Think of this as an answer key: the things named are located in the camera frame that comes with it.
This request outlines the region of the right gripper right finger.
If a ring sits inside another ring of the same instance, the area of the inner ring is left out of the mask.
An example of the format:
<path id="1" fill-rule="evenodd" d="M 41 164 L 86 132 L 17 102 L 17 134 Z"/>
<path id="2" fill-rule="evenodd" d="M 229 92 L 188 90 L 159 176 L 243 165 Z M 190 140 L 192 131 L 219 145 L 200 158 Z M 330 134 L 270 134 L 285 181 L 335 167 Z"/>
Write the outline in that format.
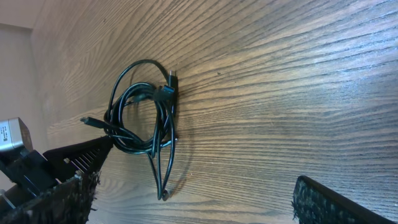
<path id="1" fill-rule="evenodd" d="M 297 178 L 292 207 L 299 223 L 395 224 L 305 175 Z"/>

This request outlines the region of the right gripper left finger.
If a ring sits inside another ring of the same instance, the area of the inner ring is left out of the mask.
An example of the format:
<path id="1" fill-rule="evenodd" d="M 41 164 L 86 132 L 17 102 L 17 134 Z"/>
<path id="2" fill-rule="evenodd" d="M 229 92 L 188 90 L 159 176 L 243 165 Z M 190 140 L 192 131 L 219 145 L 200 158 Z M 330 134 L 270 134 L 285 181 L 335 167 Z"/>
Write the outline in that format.
<path id="1" fill-rule="evenodd" d="M 100 173 L 75 175 L 66 182 L 45 190 L 38 197 L 14 208 L 9 207 L 11 199 L 1 199 L 1 223 L 41 224 L 74 223 L 86 224 L 92 204 L 96 199 L 96 187 Z"/>

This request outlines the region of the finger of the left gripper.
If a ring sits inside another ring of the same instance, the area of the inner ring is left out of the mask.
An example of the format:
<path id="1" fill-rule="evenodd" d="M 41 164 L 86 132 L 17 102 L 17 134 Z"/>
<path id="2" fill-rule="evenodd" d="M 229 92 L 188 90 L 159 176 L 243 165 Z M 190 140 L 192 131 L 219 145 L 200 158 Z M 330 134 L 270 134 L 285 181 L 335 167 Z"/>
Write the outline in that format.
<path id="1" fill-rule="evenodd" d="M 52 149 L 43 153 L 51 164 L 53 176 L 65 182 L 76 172 L 90 174 L 100 171 L 110 150 L 113 140 L 109 136 L 96 138 L 90 141 Z"/>

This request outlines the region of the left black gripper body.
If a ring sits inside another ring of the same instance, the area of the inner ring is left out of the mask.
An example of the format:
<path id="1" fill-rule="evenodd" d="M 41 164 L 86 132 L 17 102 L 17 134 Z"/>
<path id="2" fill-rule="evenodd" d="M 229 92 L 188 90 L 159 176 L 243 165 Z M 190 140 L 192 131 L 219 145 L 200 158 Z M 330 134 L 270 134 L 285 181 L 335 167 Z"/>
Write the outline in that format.
<path id="1" fill-rule="evenodd" d="M 56 162 L 59 153 L 46 151 L 41 155 L 36 150 L 1 152 L 1 171 L 23 190 L 37 197 L 42 192 L 58 185 L 60 169 Z"/>

